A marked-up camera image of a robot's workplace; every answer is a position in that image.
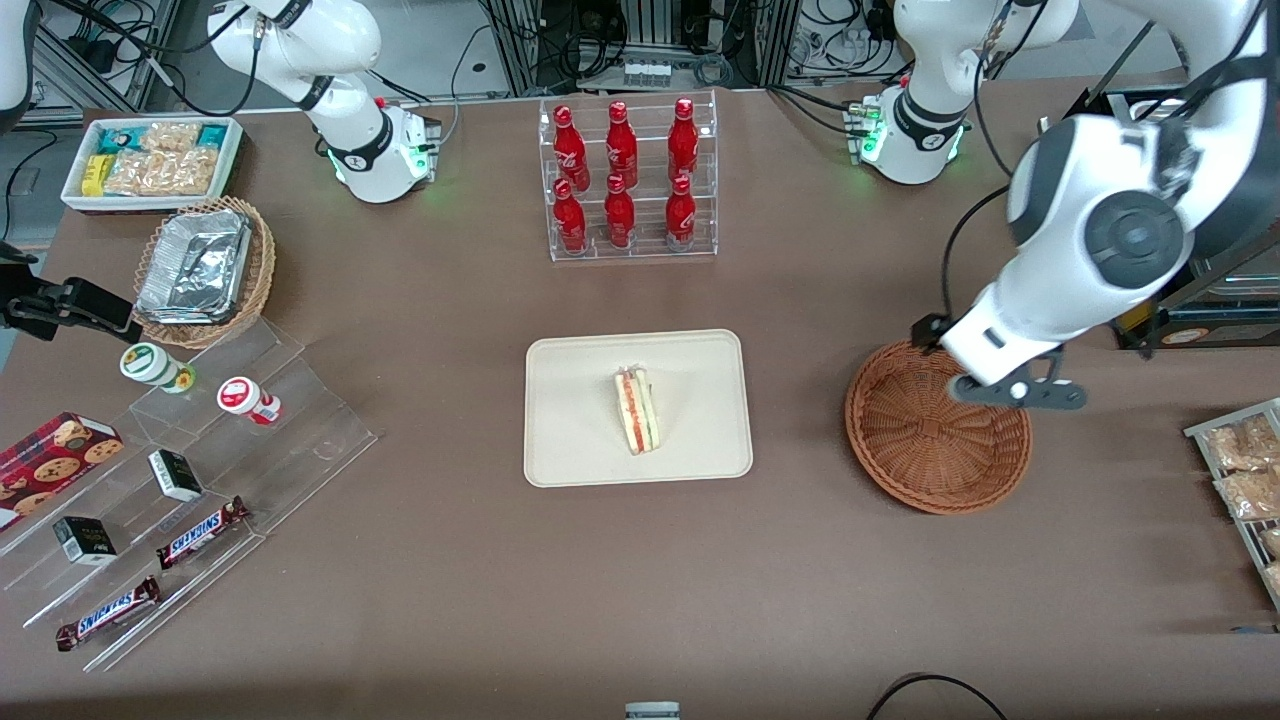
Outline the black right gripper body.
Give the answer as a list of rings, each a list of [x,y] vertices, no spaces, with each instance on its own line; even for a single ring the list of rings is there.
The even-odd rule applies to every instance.
[[[68,281],[52,283],[37,277],[37,258],[9,243],[1,243],[3,328],[24,333],[56,333],[68,324],[59,305],[69,293]]]

